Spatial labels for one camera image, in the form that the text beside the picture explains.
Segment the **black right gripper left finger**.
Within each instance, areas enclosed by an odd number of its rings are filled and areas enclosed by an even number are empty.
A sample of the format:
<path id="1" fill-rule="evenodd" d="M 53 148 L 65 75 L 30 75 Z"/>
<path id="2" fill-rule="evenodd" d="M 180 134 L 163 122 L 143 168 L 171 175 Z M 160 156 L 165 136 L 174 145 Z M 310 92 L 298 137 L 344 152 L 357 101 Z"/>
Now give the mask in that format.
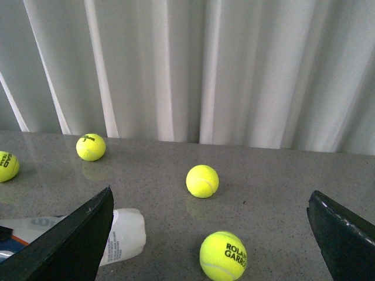
<path id="1" fill-rule="evenodd" d="M 113 222 L 109 187 L 1 262 L 1 280 L 95 280 Z"/>

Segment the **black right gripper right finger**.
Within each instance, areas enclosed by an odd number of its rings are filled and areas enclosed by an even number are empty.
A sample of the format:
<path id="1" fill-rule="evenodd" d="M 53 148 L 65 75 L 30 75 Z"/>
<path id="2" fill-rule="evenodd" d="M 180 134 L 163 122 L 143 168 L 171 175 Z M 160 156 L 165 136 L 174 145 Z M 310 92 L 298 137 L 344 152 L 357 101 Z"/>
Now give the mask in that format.
<path id="1" fill-rule="evenodd" d="M 333 280 L 374 280 L 374 225 L 315 190 L 308 220 Z"/>

